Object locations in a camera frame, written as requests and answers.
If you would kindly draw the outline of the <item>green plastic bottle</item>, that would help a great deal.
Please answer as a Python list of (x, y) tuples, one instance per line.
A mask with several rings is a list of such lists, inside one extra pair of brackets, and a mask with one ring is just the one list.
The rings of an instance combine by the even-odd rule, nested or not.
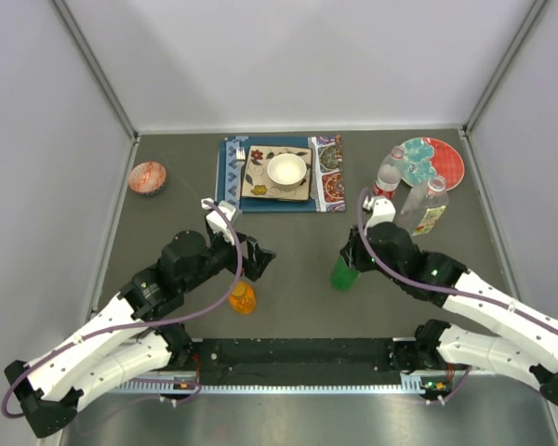
[(345, 292), (350, 290), (360, 276), (360, 272), (348, 265), (346, 260), (339, 256), (329, 277), (330, 285), (334, 290)]

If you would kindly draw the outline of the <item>orange plastic bottle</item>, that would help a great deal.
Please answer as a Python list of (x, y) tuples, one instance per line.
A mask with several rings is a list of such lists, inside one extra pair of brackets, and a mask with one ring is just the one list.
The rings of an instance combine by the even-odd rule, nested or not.
[(257, 305), (252, 287), (248, 283), (242, 281), (237, 283), (233, 288), (228, 297), (228, 301), (233, 310), (243, 315), (251, 313)]

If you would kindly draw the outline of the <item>square clear juice bottle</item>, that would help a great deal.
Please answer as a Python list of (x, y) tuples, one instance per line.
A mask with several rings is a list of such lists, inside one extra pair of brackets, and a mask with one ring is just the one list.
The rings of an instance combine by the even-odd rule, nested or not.
[(448, 203), (445, 178), (432, 177), (411, 189), (394, 223), (411, 236), (427, 234), (443, 215)]

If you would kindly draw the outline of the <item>clear bottle red label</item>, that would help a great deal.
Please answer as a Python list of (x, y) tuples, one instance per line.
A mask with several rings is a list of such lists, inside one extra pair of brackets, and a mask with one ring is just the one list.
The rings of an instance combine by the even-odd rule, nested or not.
[(405, 150), (394, 146), (379, 166), (373, 194), (391, 199), (399, 186), (405, 168)]

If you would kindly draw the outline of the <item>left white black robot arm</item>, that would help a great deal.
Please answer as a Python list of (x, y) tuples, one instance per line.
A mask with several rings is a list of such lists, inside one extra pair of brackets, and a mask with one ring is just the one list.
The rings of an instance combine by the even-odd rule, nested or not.
[(223, 270), (254, 282), (274, 258), (274, 252), (243, 233), (177, 233), (153, 265), (135, 274), (59, 346), (33, 361), (6, 367), (9, 393), (34, 435), (44, 439), (55, 434), (93, 400), (141, 374), (186, 366), (193, 348), (183, 323), (218, 307), (213, 303), (171, 318), (186, 294)]

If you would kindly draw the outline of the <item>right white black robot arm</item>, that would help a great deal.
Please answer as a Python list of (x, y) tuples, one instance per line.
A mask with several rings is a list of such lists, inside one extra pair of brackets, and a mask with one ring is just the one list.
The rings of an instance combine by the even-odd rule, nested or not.
[(351, 269), (379, 271), (413, 298), (474, 321), (488, 334), (426, 323), (415, 353), (429, 368), (461, 364), (509, 377), (558, 406), (558, 320), (501, 292), (454, 258), (423, 251), (390, 222), (354, 225), (340, 251)]

